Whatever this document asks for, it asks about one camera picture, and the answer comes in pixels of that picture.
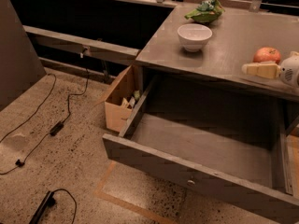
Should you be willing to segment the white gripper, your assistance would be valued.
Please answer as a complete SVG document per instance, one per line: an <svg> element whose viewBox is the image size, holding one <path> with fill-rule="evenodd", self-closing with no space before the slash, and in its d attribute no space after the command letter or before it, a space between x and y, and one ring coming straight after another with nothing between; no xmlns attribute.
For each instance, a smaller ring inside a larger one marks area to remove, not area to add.
<svg viewBox="0 0 299 224"><path fill-rule="evenodd" d="M280 77L287 85L299 87L299 52L292 51L279 67L276 63L246 63L242 66L246 75L274 79Z"/></svg>

